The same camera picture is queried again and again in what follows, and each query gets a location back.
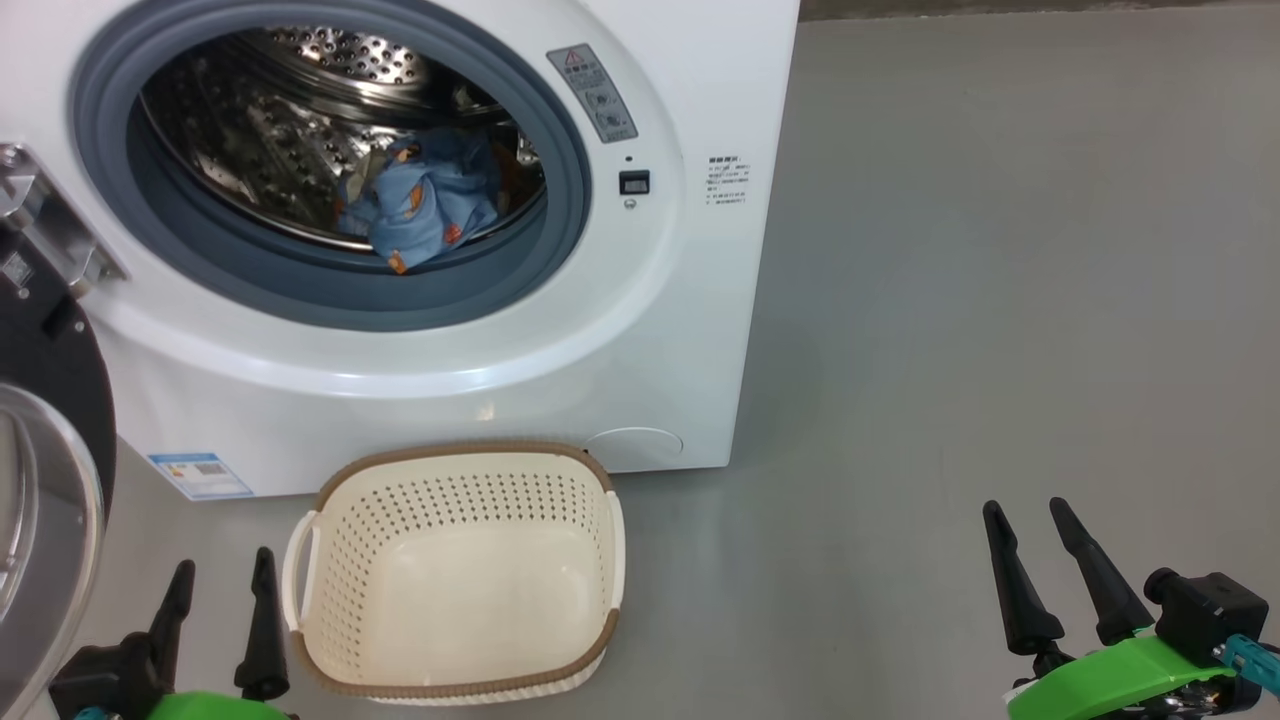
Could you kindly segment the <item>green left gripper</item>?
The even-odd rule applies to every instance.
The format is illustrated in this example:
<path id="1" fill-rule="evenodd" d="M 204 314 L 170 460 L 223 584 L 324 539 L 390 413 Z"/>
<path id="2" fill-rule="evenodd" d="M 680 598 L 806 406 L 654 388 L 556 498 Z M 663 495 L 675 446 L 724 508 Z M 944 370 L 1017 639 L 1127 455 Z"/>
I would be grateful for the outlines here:
<path id="1" fill-rule="evenodd" d="M 150 660 L 165 691 L 175 689 L 180 630 L 189 615 L 195 575 L 193 560 L 183 560 L 175 566 L 148 629 Z M 145 720 L 297 720 L 297 716 L 264 702 L 279 700 L 291 689 L 282 593 L 275 557 L 269 547 L 256 551 L 250 591 L 253 612 L 244 657 L 234 673 L 241 697 L 211 691 L 166 694 Z"/>

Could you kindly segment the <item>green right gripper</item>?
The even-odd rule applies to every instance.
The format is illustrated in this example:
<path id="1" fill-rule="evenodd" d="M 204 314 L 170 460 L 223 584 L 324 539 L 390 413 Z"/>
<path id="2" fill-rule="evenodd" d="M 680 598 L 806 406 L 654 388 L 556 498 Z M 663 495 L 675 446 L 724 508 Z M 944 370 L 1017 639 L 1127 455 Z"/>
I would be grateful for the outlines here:
<path id="1" fill-rule="evenodd" d="M 1155 625 L 1144 602 L 1065 498 L 1052 497 L 1050 512 L 1085 583 L 1096 634 L 1110 647 L 1006 692 L 1007 720 L 1212 717 L 1260 702 L 1262 687 L 1224 665 L 1198 667 L 1157 635 L 1137 637 Z M 1056 651 L 1065 630 L 1030 582 L 1004 509 L 989 500 L 982 515 L 1007 650 L 1018 656 Z"/>

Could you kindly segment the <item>black round glass washer door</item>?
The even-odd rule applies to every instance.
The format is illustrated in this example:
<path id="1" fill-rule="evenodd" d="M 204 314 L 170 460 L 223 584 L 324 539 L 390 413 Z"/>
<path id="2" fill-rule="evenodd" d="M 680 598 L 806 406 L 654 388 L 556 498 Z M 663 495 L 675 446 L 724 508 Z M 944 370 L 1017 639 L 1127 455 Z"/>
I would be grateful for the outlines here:
<path id="1" fill-rule="evenodd" d="M 113 492 L 114 414 L 88 320 L 0 229 L 0 720 L 24 720 L 76 638 Z"/>

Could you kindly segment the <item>blue printed garment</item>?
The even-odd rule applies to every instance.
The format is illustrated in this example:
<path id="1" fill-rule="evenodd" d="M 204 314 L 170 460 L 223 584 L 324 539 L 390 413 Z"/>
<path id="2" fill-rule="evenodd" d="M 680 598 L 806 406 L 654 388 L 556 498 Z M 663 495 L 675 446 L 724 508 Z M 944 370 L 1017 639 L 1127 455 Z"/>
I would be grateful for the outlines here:
<path id="1" fill-rule="evenodd" d="M 370 242 L 404 274 L 481 234 L 506 214 L 488 133 L 436 128 L 375 147 L 342 176 L 335 228 Z"/>

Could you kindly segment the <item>metal door hinge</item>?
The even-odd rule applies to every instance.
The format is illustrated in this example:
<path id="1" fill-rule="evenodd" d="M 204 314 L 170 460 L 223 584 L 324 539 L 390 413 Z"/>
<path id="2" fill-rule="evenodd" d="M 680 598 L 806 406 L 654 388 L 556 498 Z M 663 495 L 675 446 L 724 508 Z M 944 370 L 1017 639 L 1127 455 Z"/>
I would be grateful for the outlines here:
<path id="1" fill-rule="evenodd" d="M 29 242 L 78 297 L 104 282 L 129 278 L 22 143 L 0 142 L 0 231 Z"/>

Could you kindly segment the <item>white front-load washing machine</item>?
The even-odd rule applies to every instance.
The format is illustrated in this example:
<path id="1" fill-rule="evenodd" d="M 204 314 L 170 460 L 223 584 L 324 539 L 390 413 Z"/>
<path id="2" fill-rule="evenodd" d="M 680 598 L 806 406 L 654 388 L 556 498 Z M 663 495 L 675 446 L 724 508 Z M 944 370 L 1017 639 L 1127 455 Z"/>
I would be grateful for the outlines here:
<path id="1" fill-rule="evenodd" d="M 70 127 L 81 58 L 142 0 L 0 0 L 0 142 L 22 143 L 129 278 L 81 297 L 115 436 L 215 454 L 255 497 L 312 495 L 374 454 L 653 427 L 675 466 L 731 455 L 801 0 L 428 0 L 527 61 L 570 110 L 588 224 L 531 293 L 424 331 L 306 325 L 233 302 L 161 260 L 92 184 Z M 589 44 L 637 127 L 603 143 L 547 53 Z M 751 163 L 745 204 L 708 208 L 713 156 Z M 621 196 L 618 173 L 652 172 Z"/>

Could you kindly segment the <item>stainless steel washing machine drum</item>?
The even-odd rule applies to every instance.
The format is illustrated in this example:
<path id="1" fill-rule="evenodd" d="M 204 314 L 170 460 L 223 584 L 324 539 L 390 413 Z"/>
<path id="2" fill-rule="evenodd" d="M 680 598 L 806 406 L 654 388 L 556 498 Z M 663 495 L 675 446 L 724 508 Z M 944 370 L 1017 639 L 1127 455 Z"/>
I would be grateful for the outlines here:
<path id="1" fill-rule="evenodd" d="M 479 135 L 499 173 L 485 240 L 547 196 L 524 128 L 480 85 L 364 29 L 274 26 L 223 35 L 156 70 L 140 105 L 160 143 L 230 208 L 300 242 L 370 255 L 346 210 L 390 146 L 438 128 Z"/>

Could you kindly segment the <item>blue energy label sticker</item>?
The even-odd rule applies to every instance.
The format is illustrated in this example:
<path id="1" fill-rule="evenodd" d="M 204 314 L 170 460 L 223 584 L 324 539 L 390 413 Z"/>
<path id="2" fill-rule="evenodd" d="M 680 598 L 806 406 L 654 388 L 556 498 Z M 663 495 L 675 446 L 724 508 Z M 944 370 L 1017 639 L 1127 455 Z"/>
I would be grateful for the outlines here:
<path id="1" fill-rule="evenodd" d="M 151 454 L 146 459 L 188 500 L 255 496 L 255 492 L 215 454 Z"/>

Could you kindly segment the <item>cream perforated laundry basket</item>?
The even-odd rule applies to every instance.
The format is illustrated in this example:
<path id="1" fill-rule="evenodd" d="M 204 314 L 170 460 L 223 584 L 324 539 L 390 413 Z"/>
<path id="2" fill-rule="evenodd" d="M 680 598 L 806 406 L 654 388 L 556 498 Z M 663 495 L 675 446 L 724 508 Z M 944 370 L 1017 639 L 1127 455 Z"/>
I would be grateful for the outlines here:
<path id="1" fill-rule="evenodd" d="M 497 705 L 572 691 L 620 624 L 625 515 L 604 466 L 553 442 L 438 445 L 342 468 L 294 527 L 280 607 L 328 691 Z"/>

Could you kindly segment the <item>round white filter cover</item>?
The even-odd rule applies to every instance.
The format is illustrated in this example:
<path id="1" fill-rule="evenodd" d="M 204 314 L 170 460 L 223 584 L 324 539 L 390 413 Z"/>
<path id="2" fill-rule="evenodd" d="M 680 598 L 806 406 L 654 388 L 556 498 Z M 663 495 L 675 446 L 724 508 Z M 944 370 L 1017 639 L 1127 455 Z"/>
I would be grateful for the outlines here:
<path id="1" fill-rule="evenodd" d="M 582 450 L 611 474 L 664 471 L 675 466 L 684 441 L 659 428 L 626 427 L 594 434 Z"/>

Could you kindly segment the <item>small text sticker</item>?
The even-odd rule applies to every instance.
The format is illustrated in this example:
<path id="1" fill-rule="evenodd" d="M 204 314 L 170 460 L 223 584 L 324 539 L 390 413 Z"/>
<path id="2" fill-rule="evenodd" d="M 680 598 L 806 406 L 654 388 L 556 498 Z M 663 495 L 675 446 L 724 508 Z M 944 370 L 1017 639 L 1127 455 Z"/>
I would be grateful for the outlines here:
<path id="1" fill-rule="evenodd" d="M 751 163 L 739 155 L 709 158 L 703 181 L 704 204 L 708 208 L 745 204 L 751 174 Z"/>

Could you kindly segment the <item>grey warning sticker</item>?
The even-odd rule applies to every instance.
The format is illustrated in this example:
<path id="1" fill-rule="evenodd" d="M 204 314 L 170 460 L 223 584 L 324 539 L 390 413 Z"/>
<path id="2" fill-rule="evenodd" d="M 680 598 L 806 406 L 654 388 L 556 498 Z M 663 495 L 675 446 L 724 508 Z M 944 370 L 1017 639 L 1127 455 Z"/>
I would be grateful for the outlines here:
<path id="1" fill-rule="evenodd" d="M 626 101 L 589 44 L 553 49 L 547 53 L 547 60 L 567 83 L 603 143 L 639 137 Z"/>

